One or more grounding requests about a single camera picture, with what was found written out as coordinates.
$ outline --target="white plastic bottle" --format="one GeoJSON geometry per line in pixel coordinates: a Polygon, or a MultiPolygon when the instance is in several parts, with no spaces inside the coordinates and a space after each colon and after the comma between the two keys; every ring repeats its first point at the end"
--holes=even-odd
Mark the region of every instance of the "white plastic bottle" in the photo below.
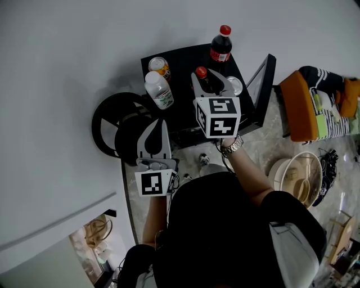
{"type": "Polygon", "coordinates": [[[146,74],[145,89],[160,109],[165,110],[174,104],[169,84],[158,72],[151,71],[146,74]]]}

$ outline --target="white wall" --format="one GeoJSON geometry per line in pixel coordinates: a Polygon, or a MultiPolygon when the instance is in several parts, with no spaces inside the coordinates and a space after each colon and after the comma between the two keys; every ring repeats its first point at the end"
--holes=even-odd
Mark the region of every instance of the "white wall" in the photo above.
{"type": "Polygon", "coordinates": [[[0,275],[4,288],[91,288],[69,238],[0,275]]]}
{"type": "Polygon", "coordinates": [[[92,2],[0,2],[0,253],[7,257],[0,273],[96,215],[15,256],[9,248],[113,192],[119,245],[134,245],[120,161],[99,151],[91,135],[109,69],[98,49],[109,7],[92,2]]]}
{"type": "Polygon", "coordinates": [[[245,81],[268,53],[274,83],[303,65],[360,77],[352,0],[0,2],[0,250],[119,191],[119,161],[90,132],[99,100],[125,78],[142,87],[141,57],[209,43],[221,24],[245,81]]]}

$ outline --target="bag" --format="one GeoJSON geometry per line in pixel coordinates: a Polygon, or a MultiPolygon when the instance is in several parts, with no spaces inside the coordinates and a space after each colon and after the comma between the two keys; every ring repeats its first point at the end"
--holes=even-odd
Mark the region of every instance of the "bag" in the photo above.
{"type": "Polygon", "coordinates": [[[101,241],[108,238],[111,231],[113,230],[113,222],[111,220],[106,220],[104,214],[96,217],[94,220],[91,220],[89,223],[84,225],[85,229],[85,240],[86,244],[91,248],[95,249],[101,243],[101,241]],[[106,234],[108,223],[110,222],[110,230],[106,234]]]}

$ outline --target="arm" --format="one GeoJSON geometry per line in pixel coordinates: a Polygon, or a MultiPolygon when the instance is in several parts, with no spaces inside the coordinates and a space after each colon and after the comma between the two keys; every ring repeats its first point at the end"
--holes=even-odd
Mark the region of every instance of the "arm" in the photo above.
{"type": "Polygon", "coordinates": [[[142,235],[143,244],[155,248],[155,236],[167,227],[167,198],[157,196],[150,198],[150,207],[146,218],[144,232],[142,235]]]}
{"type": "MultiPolygon", "coordinates": [[[[229,147],[234,143],[234,138],[223,140],[223,147],[229,147]]],[[[228,155],[228,159],[235,171],[237,179],[242,185],[244,191],[249,195],[250,200],[260,206],[267,194],[274,191],[265,174],[254,164],[240,147],[234,153],[228,155]]]]}

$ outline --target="hand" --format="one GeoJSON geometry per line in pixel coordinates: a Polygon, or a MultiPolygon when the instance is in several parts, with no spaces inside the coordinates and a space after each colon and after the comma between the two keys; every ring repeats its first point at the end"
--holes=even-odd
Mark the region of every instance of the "hand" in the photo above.
{"type": "Polygon", "coordinates": [[[223,148],[230,147],[235,142],[235,140],[236,138],[223,138],[223,143],[221,144],[221,146],[223,148]]]}

